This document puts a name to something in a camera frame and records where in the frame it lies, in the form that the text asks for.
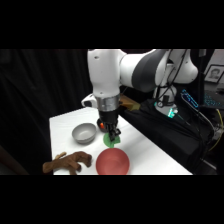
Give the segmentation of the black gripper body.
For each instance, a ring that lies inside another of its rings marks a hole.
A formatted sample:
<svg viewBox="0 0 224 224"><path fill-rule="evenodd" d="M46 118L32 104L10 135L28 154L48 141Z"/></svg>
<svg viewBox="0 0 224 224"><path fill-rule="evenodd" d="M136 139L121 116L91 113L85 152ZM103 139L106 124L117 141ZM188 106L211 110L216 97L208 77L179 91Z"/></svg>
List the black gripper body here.
<svg viewBox="0 0 224 224"><path fill-rule="evenodd" d="M117 128L118 124L118 111L100 111L99 117L101 122L104 124L104 128L109 131Z"/></svg>

